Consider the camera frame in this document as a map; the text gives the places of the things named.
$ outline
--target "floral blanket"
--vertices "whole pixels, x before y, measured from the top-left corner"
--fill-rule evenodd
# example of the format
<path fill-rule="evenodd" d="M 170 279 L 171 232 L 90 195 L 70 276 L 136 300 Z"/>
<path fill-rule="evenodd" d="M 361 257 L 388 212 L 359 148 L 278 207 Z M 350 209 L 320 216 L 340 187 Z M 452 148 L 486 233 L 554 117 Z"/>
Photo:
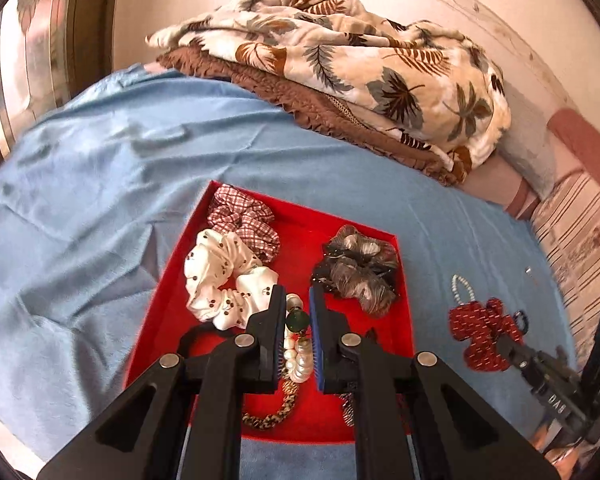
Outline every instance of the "floral blanket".
<path fill-rule="evenodd" d="M 234 0 L 149 35 L 328 96 L 375 133 L 435 154 L 461 182 L 510 126 L 502 70 L 457 30 L 405 26 L 359 0 Z"/>

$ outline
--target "white scrunchie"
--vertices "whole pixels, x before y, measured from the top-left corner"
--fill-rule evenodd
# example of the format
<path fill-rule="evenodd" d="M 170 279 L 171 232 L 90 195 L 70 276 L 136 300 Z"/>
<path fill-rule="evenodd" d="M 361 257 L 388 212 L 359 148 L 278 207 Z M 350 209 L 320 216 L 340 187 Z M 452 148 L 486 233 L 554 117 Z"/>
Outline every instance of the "white scrunchie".
<path fill-rule="evenodd" d="M 200 231 L 196 246 L 184 262 L 189 301 L 197 320 L 209 321 L 220 330 L 246 328 L 249 316 L 266 310 L 278 274 L 253 254 L 236 233 L 221 235 Z M 219 290 L 234 275 L 237 290 Z"/>

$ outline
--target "gray pillow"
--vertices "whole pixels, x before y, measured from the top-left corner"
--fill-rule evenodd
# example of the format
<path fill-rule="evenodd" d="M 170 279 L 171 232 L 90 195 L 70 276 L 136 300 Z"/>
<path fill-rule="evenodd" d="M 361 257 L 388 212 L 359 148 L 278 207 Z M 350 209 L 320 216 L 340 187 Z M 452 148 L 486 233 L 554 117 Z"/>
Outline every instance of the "gray pillow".
<path fill-rule="evenodd" d="M 504 158 L 532 187 L 540 200 L 547 198 L 555 185 L 555 155 L 542 110 L 514 86 L 504 83 L 511 109 L 511 127 L 496 146 Z"/>

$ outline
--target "red box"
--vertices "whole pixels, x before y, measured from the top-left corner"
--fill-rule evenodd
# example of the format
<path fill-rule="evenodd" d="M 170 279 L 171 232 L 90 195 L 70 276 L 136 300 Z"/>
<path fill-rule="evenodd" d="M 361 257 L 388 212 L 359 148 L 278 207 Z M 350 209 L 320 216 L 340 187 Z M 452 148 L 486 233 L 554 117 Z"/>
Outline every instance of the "red box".
<path fill-rule="evenodd" d="M 185 307 L 188 294 L 185 289 L 184 259 L 195 245 L 198 232 L 208 228 L 206 212 L 213 193 L 219 186 L 220 182 L 212 180 L 209 183 L 164 269 L 131 354 L 125 388 L 161 355 L 175 352 L 180 337 L 191 326 L 199 323 Z M 322 245 L 344 224 L 355 226 L 363 235 L 391 243 L 400 260 L 398 241 L 392 234 L 250 190 L 243 191 L 261 200 L 273 211 L 276 219 L 271 227 L 280 235 L 281 247 L 276 259 L 268 265 L 279 274 L 278 283 L 286 288 L 288 294 L 295 293 L 302 298 L 306 311 L 309 310 L 311 273 L 322 259 Z M 396 281 L 398 299 L 392 304 L 389 313 L 380 319 L 365 314 L 357 300 L 337 300 L 331 294 L 326 294 L 326 303 L 328 308 L 347 316 L 354 332 L 364 334 L 374 328 L 384 350 L 411 357 L 414 348 L 403 272 L 397 273 Z M 205 354 L 220 341 L 222 339 L 218 336 L 203 335 L 194 344 L 192 354 Z M 281 403 L 282 390 L 278 389 L 271 396 L 246 395 L 244 409 L 251 415 L 265 416 L 275 413 Z M 353 442 L 354 439 L 353 428 L 347 427 L 342 419 L 342 400 L 338 396 L 319 393 L 314 377 L 300 384 L 296 406 L 286 420 L 265 431 L 243 426 L 242 434 L 261 440 L 296 444 L 342 444 Z"/>

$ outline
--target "red scrunchie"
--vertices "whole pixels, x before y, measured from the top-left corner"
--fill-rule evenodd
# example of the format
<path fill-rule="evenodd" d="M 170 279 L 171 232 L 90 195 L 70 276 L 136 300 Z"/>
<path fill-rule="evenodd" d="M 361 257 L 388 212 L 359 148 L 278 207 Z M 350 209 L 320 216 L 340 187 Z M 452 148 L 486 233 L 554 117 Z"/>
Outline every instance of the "red scrunchie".
<path fill-rule="evenodd" d="M 486 306 L 479 301 L 462 304 L 449 311 L 449 325 L 456 341 L 471 338 L 464 350 L 464 362 L 478 372 L 503 372 L 509 362 L 496 351 L 496 339 L 503 333 L 516 343 L 522 343 L 522 332 L 511 316 L 504 316 L 504 307 L 498 298 L 491 298 Z"/>

